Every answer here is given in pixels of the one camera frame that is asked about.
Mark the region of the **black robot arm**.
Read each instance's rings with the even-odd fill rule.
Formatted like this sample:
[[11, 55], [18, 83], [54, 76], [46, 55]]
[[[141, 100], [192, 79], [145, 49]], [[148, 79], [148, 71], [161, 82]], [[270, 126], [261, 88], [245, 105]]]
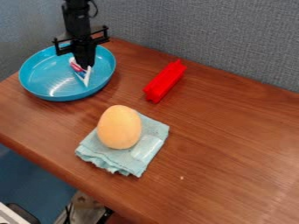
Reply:
[[61, 14], [65, 32], [51, 40], [55, 55], [70, 53], [82, 69], [93, 67], [96, 47], [109, 41], [108, 27], [92, 30], [89, 20], [98, 14], [94, 0], [63, 0]]

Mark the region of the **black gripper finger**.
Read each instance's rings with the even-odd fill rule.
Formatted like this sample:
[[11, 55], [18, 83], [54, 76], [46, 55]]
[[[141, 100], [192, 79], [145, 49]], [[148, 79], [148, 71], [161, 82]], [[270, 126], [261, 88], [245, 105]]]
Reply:
[[96, 45], [93, 43], [75, 43], [71, 53], [77, 64], [84, 70], [93, 67], [96, 55]]

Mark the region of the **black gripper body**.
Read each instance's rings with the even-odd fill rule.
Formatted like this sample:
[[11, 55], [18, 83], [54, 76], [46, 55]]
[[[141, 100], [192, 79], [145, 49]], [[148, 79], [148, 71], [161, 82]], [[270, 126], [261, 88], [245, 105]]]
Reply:
[[51, 41], [58, 56], [71, 53], [75, 43], [93, 43], [97, 46], [108, 42], [108, 27], [101, 25], [90, 28], [89, 24], [89, 20], [98, 14], [97, 9], [94, 3], [61, 5], [65, 32]]

